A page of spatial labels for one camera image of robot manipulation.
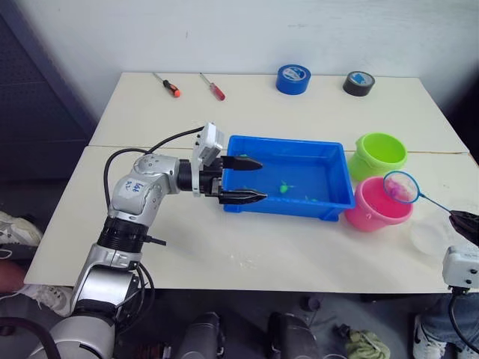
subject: screwdriver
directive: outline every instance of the screwdriver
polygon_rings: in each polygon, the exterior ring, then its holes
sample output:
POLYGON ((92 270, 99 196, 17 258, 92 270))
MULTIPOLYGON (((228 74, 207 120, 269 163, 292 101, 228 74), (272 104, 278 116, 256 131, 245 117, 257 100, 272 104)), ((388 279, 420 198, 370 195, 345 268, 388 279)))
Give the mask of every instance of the screwdriver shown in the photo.
POLYGON ((170 81, 164 80, 161 77, 159 77, 157 74, 152 73, 158 80, 160 80, 163 83, 163 86, 167 88, 168 91, 170 91, 171 95, 173 97, 180 97, 181 96, 181 91, 178 90, 178 88, 175 85, 170 84, 170 81))
POLYGON ((204 77, 202 73, 200 73, 200 76, 208 84, 208 86, 210 86, 210 91, 213 95, 215 95, 216 99, 218 99, 219 101, 222 101, 225 99, 225 94, 223 93, 223 91, 219 89, 218 86, 216 86, 213 82, 209 82, 208 79, 204 77))

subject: white table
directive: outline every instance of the white table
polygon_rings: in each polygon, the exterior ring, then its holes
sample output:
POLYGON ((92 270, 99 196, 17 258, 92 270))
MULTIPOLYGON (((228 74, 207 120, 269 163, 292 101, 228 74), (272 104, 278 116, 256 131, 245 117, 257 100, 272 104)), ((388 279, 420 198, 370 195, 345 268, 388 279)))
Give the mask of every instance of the white table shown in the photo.
MULTIPOLYGON (((26 283, 73 285, 106 218, 102 172, 111 147, 87 147, 58 204, 26 283)), ((190 150, 162 153, 189 158, 190 150)), ((136 154, 118 157, 111 185, 136 154)), ((468 154, 410 153, 405 169, 444 205, 479 204, 479 170, 468 154)), ((167 196, 149 234, 144 264, 158 288, 261 289, 313 292, 446 292, 442 259, 409 240, 414 221, 437 211, 423 200, 412 220, 375 233, 339 223, 260 213, 226 213, 215 198, 167 196)), ((454 241, 466 242, 461 237, 454 241)))
MULTIPOLYGON (((124 73, 91 146, 151 147, 213 121, 230 135, 341 142, 354 150, 367 132, 387 132, 410 152, 468 150, 419 79, 376 78, 366 97, 342 89, 344 76, 312 76, 299 96, 280 93, 275 75, 208 75, 226 94, 219 102, 198 74, 162 74, 183 95, 175 99, 151 73, 124 73)), ((192 148, 180 138, 170 148, 192 148)))

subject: white wall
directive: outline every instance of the white wall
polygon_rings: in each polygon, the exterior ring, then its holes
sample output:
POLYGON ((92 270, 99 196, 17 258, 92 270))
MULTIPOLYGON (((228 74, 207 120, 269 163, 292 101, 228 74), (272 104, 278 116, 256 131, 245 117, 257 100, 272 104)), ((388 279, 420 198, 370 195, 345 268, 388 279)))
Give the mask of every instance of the white wall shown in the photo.
POLYGON ((445 107, 478 71, 478 0, 18 0, 96 119, 121 71, 420 77, 445 107))

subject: blue plastic tray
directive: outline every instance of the blue plastic tray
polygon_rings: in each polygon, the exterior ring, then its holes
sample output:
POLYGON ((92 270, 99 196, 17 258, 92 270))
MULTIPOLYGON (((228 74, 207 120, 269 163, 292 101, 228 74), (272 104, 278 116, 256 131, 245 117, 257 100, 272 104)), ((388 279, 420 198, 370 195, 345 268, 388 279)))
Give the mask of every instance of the blue plastic tray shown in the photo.
POLYGON ((223 189, 251 188, 267 193, 268 198, 242 206, 226 204, 226 212, 277 213, 338 221, 341 212, 355 206, 343 146, 339 143, 231 136, 228 155, 252 157, 263 168, 225 170, 223 189))

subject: sneaker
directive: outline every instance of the sneaker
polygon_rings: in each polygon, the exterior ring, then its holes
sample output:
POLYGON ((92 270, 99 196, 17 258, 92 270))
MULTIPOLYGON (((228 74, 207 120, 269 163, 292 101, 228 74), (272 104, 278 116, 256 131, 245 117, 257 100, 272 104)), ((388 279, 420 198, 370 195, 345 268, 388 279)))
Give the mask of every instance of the sneaker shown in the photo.
POLYGON ((18 243, 37 247, 42 233, 23 218, 14 218, 0 211, 0 244, 18 243))
POLYGON ((441 359, 447 343, 428 337, 421 325, 420 316, 416 316, 414 325, 414 345, 412 354, 415 359, 441 359))
POLYGON ((479 354, 466 347, 463 350, 457 350, 457 359, 479 359, 479 354))
POLYGON ((26 295, 40 304, 53 310, 59 316, 70 315, 70 299, 72 290, 65 286, 41 286, 38 284, 27 284, 17 293, 26 295))

